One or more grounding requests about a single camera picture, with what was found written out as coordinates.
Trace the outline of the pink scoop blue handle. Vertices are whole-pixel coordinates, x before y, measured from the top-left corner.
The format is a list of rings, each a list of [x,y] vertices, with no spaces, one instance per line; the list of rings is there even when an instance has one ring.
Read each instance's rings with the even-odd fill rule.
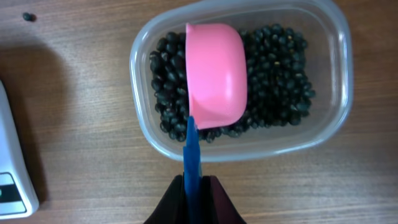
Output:
[[[190,116],[183,148],[189,223],[202,223],[202,178],[198,132],[235,123],[247,105],[243,42],[226,24],[186,24],[185,62]]]

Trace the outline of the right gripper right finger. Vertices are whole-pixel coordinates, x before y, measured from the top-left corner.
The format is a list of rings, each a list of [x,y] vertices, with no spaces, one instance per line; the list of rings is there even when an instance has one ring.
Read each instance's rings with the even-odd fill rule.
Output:
[[[214,175],[202,178],[202,218],[205,224],[246,224]]]

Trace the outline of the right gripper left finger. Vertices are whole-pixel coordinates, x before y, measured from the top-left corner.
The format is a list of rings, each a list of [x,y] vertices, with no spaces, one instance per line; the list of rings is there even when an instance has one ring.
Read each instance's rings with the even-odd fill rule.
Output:
[[[184,224],[185,190],[182,175],[176,175],[144,224]]]

